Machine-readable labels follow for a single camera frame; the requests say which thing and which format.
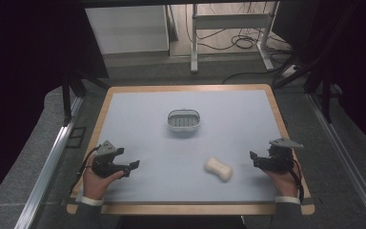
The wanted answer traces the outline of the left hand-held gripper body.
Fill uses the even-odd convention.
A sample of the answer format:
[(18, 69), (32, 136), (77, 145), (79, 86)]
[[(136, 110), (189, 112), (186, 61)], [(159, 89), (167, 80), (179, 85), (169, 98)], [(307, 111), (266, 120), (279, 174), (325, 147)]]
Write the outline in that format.
[(117, 172), (113, 163), (115, 156), (110, 153), (117, 148), (108, 140), (104, 141), (96, 150), (91, 169), (100, 177), (109, 177)]

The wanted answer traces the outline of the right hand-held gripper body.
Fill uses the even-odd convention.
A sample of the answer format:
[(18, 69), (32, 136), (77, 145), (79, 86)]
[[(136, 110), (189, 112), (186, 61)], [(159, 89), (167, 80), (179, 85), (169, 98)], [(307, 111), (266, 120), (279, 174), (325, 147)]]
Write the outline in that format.
[(289, 172), (295, 164), (293, 149), (303, 148), (303, 145), (286, 137), (270, 140), (269, 143), (271, 146), (268, 149), (269, 156), (266, 161), (266, 169), (262, 170), (280, 174)]

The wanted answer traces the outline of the cream soap bar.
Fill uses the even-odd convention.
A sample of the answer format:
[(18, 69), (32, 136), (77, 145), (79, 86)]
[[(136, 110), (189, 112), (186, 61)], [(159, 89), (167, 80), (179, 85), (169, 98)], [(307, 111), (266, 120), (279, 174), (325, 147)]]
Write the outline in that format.
[(224, 182), (228, 181), (233, 175), (233, 168), (215, 157), (210, 157), (206, 161), (204, 168), (206, 171), (217, 175)]

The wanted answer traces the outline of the white grey soap dish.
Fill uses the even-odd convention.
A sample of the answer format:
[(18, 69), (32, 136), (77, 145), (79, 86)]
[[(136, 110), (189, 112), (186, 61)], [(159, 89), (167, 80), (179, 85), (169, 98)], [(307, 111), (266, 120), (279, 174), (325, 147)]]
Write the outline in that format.
[(173, 110), (168, 114), (167, 124), (173, 132), (195, 132), (200, 126), (200, 115), (196, 110)]

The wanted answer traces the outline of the person's left hand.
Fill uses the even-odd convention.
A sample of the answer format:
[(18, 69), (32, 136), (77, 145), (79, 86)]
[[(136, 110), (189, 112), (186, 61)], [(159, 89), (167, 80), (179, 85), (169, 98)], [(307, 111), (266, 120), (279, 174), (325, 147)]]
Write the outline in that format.
[(124, 176), (124, 172), (119, 171), (109, 177), (100, 177), (92, 170), (92, 163), (93, 157), (91, 156), (83, 174), (83, 196), (85, 198), (101, 200), (110, 184)]

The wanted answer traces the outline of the person's right hand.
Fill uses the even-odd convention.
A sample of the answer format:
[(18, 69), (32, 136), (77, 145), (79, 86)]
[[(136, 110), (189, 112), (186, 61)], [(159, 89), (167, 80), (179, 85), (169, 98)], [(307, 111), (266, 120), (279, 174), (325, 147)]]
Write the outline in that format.
[(273, 181), (275, 188), (282, 197), (298, 197), (298, 188), (294, 177), (290, 173), (278, 174), (264, 170), (270, 179)]

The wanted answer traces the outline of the black metal stand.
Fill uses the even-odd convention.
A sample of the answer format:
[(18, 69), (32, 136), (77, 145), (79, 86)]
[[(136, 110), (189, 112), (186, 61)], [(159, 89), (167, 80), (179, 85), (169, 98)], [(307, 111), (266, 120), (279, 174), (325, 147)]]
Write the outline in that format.
[(74, 93), (77, 98), (83, 98), (87, 93), (87, 89), (83, 83), (84, 79), (104, 90), (108, 90), (111, 87), (102, 80), (86, 73), (64, 73), (61, 85), (64, 107), (64, 126), (68, 126), (71, 123), (71, 93)]
[(332, 76), (327, 68), (329, 53), (330, 52), (328, 50), (321, 51), (316, 59), (311, 63), (303, 66), (300, 70), (290, 74), (280, 81), (274, 81), (273, 88), (282, 88), (308, 73), (310, 76), (304, 83), (303, 89), (307, 94), (313, 94), (317, 90), (318, 86), (321, 86), (321, 114), (327, 122), (331, 123), (330, 100), (333, 97), (333, 93)]

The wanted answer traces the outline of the white power strip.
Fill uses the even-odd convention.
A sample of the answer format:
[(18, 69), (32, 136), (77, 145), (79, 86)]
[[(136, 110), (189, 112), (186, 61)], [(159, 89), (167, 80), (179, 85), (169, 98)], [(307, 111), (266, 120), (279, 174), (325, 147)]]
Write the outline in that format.
[(297, 65), (291, 65), (290, 67), (288, 67), (282, 74), (281, 76), (283, 78), (287, 78), (289, 76), (291, 76), (292, 74), (294, 74), (295, 72), (297, 72), (300, 69), (299, 66)]

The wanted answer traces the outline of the white cabinet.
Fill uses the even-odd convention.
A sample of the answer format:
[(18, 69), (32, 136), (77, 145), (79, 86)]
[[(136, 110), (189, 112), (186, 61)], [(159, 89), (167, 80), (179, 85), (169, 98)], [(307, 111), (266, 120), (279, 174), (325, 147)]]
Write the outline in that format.
[(102, 54), (169, 49), (164, 6), (85, 9)]

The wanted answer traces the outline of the aluminium floor rail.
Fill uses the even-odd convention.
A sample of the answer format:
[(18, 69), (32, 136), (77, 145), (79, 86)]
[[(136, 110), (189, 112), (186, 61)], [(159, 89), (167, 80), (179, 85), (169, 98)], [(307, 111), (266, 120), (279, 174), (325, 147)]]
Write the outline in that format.
[(22, 213), (16, 222), (14, 229), (30, 229), (37, 214), (38, 208), (51, 182), (56, 166), (65, 149), (71, 129), (84, 99), (76, 97), (71, 104), (71, 120), (66, 126), (62, 126), (51, 147), (50, 153), (37, 178)]
[(349, 151), (346, 149), (345, 145), (341, 141), (335, 126), (331, 122), (329, 122), (327, 118), (323, 115), (323, 112), (321, 112), (322, 107), (318, 99), (313, 94), (306, 94), (306, 97), (310, 101), (318, 121), (322, 125), (324, 132), (326, 133), (335, 150), (335, 154), (339, 158), (341, 164), (346, 171), (346, 174), (348, 175), (350, 181), (352, 182), (354, 188), (356, 189), (360, 199), (362, 200), (366, 208), (366, 180), (357, 169), (356, 164), (349, 154)]

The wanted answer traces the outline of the white desk frame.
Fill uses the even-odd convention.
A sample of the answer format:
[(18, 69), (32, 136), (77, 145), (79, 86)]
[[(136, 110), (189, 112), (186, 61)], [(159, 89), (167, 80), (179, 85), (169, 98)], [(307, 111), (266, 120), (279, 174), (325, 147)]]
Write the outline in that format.
[(198, 72), (198, 45), (197, 32), (204, 30), (233, 30), (233, 29), (257, 29), (261, 30), (261, 39), (255, 45), (267, 71), (272, 71), (274, 65), (267, 54), (266, 45), (270, 31), (275, 20), (278, 6), (277, 1), (272, 2), (268, 12), (261, 13), (237, 13), (237, 14), (199, 14), (198, 5), (192, 6), (192, 49), (191, 72)]

